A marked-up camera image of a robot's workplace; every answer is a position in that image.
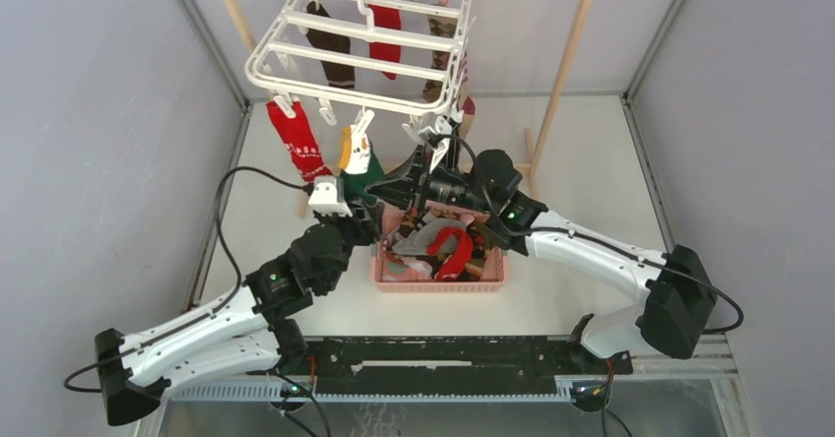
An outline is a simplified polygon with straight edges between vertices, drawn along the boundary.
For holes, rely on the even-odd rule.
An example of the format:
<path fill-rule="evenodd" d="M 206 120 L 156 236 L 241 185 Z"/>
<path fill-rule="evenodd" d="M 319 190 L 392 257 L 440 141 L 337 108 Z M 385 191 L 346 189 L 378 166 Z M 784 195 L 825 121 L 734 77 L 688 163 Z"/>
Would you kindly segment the plain red sock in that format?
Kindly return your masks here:
<path fill-rule="evenodd" d="M 437 256 L 451 240 L 455 245 L 451 253 L 446 253 L 441 267 L 434 275 L 436 281 L 456 281 L 472 259 L 474 243 L 464 228 L 449 226 L 441 228 L 435 239 L 427 247 L 427 254 Z"/>

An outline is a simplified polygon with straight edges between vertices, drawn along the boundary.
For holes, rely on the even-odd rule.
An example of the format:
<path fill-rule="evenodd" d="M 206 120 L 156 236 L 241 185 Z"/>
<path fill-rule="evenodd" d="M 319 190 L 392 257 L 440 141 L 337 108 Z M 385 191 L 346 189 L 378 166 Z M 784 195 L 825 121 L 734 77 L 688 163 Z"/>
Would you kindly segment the red white patterned sock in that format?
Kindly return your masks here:
<path fill-rule="evenodd" d="M 271 124 L 280 136 L 302 180 L 312 183 L 317 176 L 332 175 L 332 171 L 324 162 L 301 103 L 292 103 L 294 117 L 287 116 L 274 101 L 267 102 L 266 109 Z"/>

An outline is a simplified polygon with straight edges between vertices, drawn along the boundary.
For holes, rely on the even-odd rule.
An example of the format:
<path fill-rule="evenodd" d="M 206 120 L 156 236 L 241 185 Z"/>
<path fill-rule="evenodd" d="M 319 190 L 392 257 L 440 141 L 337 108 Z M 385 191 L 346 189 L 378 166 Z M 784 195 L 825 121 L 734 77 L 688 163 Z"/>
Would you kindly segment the pink patterned sock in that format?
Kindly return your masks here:
<path fill-rule="evenodd" d="M 432 266 L 418 257 L 401 257 L 387 253 L 384 256 L 382 282 L 419 282 L 430 281 L 433 275 Z"/>

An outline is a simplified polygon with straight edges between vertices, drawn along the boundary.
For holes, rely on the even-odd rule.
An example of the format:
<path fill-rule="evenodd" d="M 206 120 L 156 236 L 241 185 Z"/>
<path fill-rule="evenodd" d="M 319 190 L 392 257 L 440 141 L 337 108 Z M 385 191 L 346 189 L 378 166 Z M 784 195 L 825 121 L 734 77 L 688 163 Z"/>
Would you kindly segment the pink plastic basket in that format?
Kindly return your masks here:
<path fill-rule="evenodd" d="M 457 219 L 465 225 L 474 227 L 483 237 L 489 254 L 483 270 L 482 278 L 479 281 L 435 281 L 432 275 L 430 281 L 419 282 L 382 282 L 384 256 L 391 251 L 393 244 L 405 239 L 417 229 L 425 226 L 433 219 Z M 383 292 L 497 292 L 506 284 L 507 267 L 505 253 L 493 241 L 486 238 L 486 221 L 488 215 L 477 211 L 453 208 L 438 203 L 430 203 L 421 215 L 410 214 L 387 205 L 383 216 L 382 233 L 380 240 L 375 245 L 375 252 L 371 254 L 371 282 Z M 439 261 L 428 254 L 424 256 L 402 256 L 418 257 L 428 262 L 432 268 L 439 266 Z"/>

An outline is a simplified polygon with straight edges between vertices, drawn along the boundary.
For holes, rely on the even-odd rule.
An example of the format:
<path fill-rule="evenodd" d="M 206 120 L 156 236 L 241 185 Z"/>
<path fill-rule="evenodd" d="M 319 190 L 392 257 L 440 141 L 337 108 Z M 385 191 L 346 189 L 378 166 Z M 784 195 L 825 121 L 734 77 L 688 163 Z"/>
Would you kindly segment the dark brown sock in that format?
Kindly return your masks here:
<path fill-rule="evenodd" d="M 324 6 L 315 1 L 308 2 L 305 11 L 307 14 L 319 17 L 330 17 Z M 306 33 L 306 38 L 316 49 L 345 54 L 351 53 L 351 40 L 347 36 L 309 29 Z M 352 90 L 354 88 L 355 72 L 353 66 L 330 61 L 322 61 L 321 65 L 330 87 L 345 90 Z"/>

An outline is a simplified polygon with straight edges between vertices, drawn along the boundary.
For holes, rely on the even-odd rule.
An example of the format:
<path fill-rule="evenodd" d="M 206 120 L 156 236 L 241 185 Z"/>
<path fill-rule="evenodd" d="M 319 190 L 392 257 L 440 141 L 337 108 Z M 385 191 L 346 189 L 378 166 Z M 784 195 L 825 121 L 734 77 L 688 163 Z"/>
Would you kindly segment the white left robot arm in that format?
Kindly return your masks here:
<path fill-rule="evenodd" d="M 318 216 L 284 253 L 210 303 L 139 333 L 98 333 L 108 425 L 138 421 L 177 392 L 224 376 L 300 372 L 308 347 L 293 314 L 334 291 L 353 249 L 381 236 L 383 202 L 351 207 L 350 218 Z"/>

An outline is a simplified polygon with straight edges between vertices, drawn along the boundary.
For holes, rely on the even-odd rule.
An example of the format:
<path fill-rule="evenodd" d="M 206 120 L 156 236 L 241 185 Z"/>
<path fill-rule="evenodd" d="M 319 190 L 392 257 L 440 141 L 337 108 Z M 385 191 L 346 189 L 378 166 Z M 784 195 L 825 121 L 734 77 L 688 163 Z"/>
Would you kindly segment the grey long sock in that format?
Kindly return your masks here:
<path fill-rule="evenodd" d="M 445 227 L 460 227 L 462 223 L 454 218 L 435 218 L 417 229 L 405 239 L 393 244 L 391 251 L 402 256 L 427 255 L 428 247 L 435 241 L 438 233 Z"/>

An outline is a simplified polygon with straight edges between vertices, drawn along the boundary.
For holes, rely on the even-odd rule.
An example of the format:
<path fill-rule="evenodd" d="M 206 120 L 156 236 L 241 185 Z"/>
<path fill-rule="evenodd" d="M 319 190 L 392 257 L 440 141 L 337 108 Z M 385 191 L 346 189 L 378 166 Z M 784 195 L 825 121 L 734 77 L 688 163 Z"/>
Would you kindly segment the red black argyle sock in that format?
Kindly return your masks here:
<path fill-rule="evenodd" d="M 474 243 L 474 251 L 472 254 L 472 259 L 468 262 L 468 264 L 466 265 L 466 269 L 463 273 L 460 274 L 456 281 L 479 281 L 482 278 L 483 270 L 489 254 L 489 248 L 487 247 L 483 237 L 477 232 L 477 230 L 474 227 L 468 227 L 465 225 L 461 228 L 464 228 L 472 238 Z M 437 268 L 433 268 L 433 278 L 436 272 L 441 267 L 441 264 L 446 257 L 446 253 L 451 253 L 454 248 L 454 245 L 455 240 L 451 239 L 444 246 L 444 250 L 437 256 L 429 255 L 430 257 L 433 257 L 439 261 L 439 266 Z"/>

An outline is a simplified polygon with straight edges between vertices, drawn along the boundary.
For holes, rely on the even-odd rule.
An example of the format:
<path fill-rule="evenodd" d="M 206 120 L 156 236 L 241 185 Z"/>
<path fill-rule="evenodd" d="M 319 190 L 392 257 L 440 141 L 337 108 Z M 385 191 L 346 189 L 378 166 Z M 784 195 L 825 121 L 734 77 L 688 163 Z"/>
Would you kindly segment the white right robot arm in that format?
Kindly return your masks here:
<path fill-rule="evenodd" d="M 483 213 L 487 236 L 501 249 L 571 266 L 631 299 L 628 307 L 580 320 L 572 332 L 578 341 L 568 349 L 578 372 L 596 373 L 624 351 L 688 359 L 708 334 L 719 294 L 694 250 L 642 248 L 574 223 L 520 191 L 523 176 L 500 149 L 479 153 L 469 172 L 429 164 L 418 147 L 366 190 L 408 211 L 434 202 Z"/>

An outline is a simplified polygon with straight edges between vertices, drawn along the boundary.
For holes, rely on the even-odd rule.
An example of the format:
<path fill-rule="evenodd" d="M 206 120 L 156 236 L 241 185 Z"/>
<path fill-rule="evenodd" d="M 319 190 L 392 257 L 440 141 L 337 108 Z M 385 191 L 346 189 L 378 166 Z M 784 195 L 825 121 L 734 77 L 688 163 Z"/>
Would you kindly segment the green dotted sock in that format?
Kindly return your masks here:
<path fill-rule="evenodd" d="M 358 123 L 343 129 L 338 168 L 347 202 L 363 201 L 368 206 L 378 202 L 375 196 L 366 192 L 366 187 L 382 181 L 385 172 L 372 144 Z"/>

